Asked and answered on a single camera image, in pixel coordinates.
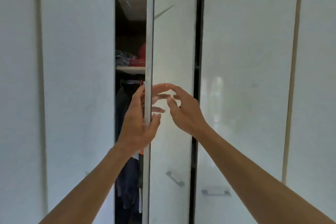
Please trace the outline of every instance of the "person's right arm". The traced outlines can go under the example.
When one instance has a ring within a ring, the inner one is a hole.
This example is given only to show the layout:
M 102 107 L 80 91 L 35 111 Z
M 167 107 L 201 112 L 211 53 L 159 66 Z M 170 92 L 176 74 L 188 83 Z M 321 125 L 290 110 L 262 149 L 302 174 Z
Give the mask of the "person's right arm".
M 335 224 L 321 211 L 235 149 L 205 121 L 199 103 L 171 85 L 167 103 L 175 124 L 204 147 L 258 224 Z

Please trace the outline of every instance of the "forearm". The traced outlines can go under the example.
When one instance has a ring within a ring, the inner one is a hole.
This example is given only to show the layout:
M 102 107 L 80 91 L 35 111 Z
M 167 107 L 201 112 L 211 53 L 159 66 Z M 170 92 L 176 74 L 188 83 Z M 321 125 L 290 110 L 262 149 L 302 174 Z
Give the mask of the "forearm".
M 258 224 L 335 224 L 241 154 L 210 127 L 196 139 L 208 152 Z
M 91 224 L 127 160 L 128 154 L 116 144 L 40 224 Z

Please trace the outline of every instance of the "dark blue garment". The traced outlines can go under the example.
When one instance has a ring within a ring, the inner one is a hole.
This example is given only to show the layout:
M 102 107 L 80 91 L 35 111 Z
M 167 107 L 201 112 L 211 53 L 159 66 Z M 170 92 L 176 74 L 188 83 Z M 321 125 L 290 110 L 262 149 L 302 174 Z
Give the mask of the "dark blue garment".
M 115 96 L 115 140 L 121 132 L 121 128 L 124 122 L 125 114 L 131 103 L 132 96 L 127 94 L 121 87 Z M 115 186 L 117 188 L 118 197 L 124 204 L 124 209 L 132 208 L 133 212 L 139 212 L 139 188 L 138 179 L 140 175 L 139 160 L 130 158 L 123 169 L 121 170 Z

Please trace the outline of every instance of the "person's left hand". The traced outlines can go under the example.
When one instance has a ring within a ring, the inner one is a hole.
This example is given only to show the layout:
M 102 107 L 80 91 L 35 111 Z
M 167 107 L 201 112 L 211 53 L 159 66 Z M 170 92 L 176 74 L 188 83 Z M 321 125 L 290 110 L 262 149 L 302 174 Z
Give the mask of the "person's left hand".
M 166 99 L 169 94 L 160 94 L 169 90 L 169 86 L 165 83 L 153 85 L 152 96 L 153 102 L 158 99 Z M 144 149 L 154 139 L 158 127 L 160 125 L 161 114 L 153 114 L 152 121 L 149 126 L 145 125 L 145 121 L 142 116 L 142 100 L 145 98 L 145 86 L 142 85 L 134 93 L 132 101 L 125 114 L 124 123 L 119 135 L 119 139 L 116 144 L 122 146 L 122 148 L 128 152 L 129 156 L 132 156 L 137 151 Z M 152 109 L 153 112 L 161 112 L 164 110 L 161 108 Z

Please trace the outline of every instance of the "red object on shelf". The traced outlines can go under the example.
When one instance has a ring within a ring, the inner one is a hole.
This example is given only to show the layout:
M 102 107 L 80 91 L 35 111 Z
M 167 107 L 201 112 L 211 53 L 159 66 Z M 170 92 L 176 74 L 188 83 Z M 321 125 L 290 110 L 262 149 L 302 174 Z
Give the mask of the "red object on shelf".
M 146 66 L 146 43 L 144 43 L 138 52 L 136 59 L 130 59 L 130 67 L 145 67 Z

